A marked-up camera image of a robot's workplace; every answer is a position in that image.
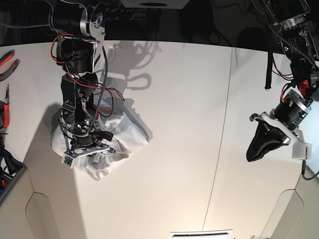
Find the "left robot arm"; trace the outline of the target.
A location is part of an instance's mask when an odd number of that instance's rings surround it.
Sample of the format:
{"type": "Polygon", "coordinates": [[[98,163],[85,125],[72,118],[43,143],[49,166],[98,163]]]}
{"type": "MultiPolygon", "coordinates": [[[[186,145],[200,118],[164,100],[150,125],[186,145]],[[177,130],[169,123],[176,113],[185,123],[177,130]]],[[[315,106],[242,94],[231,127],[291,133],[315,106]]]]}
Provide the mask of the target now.
{"type": "Polygon", "coordinates": [[[250,121],[258,122],[256,133],[247,153],[248,162],[257,161],[270,151],[293,145],[292,159],[308,160],[311,145],[306,143],[300,123],[319,100],[319,31],[307,18],[311,12],[305,0],[254,0],[256,10],[265,18],[271,40],[280,40],[285,56],[290,60],[291,73],[280,72],[272,47],[268,47],[265,89],[271,87],[275,72],[287,82],[279,104],[269,113],[252,114],[250,121]]]}

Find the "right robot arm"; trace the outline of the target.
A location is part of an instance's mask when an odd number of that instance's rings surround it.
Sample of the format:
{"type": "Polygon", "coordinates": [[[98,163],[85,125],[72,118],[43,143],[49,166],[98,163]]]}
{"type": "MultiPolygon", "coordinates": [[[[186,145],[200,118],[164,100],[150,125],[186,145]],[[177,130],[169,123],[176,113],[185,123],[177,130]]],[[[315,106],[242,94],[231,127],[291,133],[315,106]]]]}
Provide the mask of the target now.
{"type": "Polygon", "coordinates": [[[98,115],[106,80],[99,82],[95,66],[106,56],[103,46],[106,10],[97,0],[50,0],[49,27],[56,32],[50,55],[62,67],[63,96],[59,125],[65,139],[63,162],[110,150],[102,141],[112,133],[101,130],[98,115]]]}

